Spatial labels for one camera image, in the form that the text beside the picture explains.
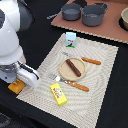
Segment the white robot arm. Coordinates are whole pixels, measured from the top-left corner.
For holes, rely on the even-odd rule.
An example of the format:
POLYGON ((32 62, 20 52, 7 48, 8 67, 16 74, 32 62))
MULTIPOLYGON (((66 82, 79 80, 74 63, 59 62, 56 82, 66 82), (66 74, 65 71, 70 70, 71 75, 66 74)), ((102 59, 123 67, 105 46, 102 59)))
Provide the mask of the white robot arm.
POLYGON ((17 33, 27 30, 34 16, 24 0, 0 0, 0 78, 7 83, 17 78, 37 87, 40 76, 26 65, 17 33))

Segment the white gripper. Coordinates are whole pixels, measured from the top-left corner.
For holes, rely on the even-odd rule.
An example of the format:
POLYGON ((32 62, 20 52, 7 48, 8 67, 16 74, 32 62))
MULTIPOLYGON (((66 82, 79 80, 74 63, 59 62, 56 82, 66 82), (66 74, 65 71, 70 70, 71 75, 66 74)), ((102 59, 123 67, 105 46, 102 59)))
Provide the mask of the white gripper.
POLYGON ((7 83, 13 83, 19 78, 33 88, 36 88, 41 81, 36 70, 20 61, 11 65, 0 65, 0 78, 7 83))

